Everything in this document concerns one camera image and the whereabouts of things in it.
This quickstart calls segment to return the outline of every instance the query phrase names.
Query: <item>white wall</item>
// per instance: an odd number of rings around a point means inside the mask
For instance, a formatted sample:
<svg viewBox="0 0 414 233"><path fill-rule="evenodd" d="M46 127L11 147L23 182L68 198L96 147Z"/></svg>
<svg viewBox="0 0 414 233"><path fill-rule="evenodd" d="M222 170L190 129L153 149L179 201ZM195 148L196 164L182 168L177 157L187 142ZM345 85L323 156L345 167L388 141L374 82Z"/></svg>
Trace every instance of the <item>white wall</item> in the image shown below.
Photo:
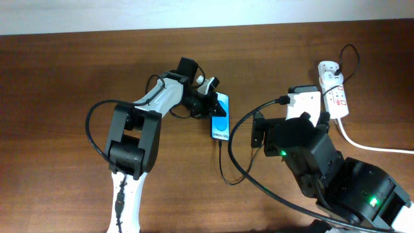
<svg viewBox="0 0 414 233"><path fill-rule="evenodd" d="M413 0L1 0L0 34L407 17Z"/></svg>

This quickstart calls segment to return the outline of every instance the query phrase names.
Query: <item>wooden table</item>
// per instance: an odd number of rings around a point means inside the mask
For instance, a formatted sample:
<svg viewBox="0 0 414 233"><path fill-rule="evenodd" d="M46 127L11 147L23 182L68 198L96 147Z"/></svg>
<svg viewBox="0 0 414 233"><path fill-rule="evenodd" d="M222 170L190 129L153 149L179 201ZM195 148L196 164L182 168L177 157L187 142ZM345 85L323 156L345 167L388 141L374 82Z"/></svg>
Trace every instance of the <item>wooden table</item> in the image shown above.
<svg viewBox="0 0 414 233"><path fill-rule="evenodd" d="M218 91L230 96L234 125L290 86L318 83L318 63L338 61L340 49L354 43L361 66L345 85L347 133L364 145L412 150L413 38L412 20L2 36L0 231L105 232L112 180L107 163L87 142L86 112L107 98L140 99L147 78L174 69L182 56L220 79ZM355 62L347 50L345 75ZM101 146L112 110L103 106L92 117ZM283 117L286 109L275 105L264 114ZM345 157L385 169L413 197L414 156L360 150L331 125L332 141ZM244 166L252 151L250 131L251 121L234 141ZM163 119L158 159L140 207L143 232L243 232L311 223L248 181L227 186L209 132L208 120ZM239 176L227 156L223 166L229 179ZM282 197L318 211L280 158L261 152L251 174Z"/></svg>

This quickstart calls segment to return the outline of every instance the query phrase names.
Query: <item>white cable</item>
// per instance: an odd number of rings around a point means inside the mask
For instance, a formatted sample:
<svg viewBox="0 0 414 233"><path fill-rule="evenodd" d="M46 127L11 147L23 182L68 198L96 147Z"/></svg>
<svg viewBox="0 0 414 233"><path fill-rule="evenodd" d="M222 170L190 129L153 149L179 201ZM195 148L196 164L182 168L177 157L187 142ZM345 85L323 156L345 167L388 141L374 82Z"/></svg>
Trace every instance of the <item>white cable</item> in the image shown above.
<svg viewBox="0 0 414 233"><path fill-rule="evenodd" d="M345 130L343 129L343 125L341 122L341 118L337 118L336 119L339 128L341 129L341 133L343 135L343 137L345 138L345 140L347 140L349 143L351 143L352 145L356 146L357 148L361 148L361 149L365 149L365 150L372 150L372 151L382 151L382 152L394 152L394 153L408 153L408 154L414 154L414 151L409 151L409 150L396 150L396 149L385 149L385 148L372 148L369 146L363 146L363 145L359 145L358 143L352 141L348 135L345 133Z"/></svg>

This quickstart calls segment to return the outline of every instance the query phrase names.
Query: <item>smartphone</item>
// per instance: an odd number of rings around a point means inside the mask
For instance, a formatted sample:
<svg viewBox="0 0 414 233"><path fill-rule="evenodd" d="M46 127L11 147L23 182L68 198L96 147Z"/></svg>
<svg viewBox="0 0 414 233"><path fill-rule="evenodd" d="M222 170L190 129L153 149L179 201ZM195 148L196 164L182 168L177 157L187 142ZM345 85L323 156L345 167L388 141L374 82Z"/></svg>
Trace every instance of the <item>smartphone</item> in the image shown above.
<svg viewBox="0 0 414 233"><path fill-rule="evenodd" d="M230 137L230 115L228 112L228 96L217 93L217 100L221 107L226 111L226 116L212 117L212 138L219 140L228 140Z"/></svg>

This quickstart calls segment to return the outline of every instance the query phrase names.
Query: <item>green light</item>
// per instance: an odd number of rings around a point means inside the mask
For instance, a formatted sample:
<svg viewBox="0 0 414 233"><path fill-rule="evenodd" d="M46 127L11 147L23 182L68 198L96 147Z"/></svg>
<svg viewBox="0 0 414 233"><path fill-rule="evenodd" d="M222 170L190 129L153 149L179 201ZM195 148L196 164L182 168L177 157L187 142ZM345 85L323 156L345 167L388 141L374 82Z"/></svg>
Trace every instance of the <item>green light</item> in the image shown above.
<svg viewBox="0 0 414 233"><path fill-rule="evenodd" d="M378 200L377 200L375 197L373 197L373 198L371 199L371 201L369 202L369 204L370 204L372 207L375 207L375 206L376 206L376 204L378 204Z"/></svg>

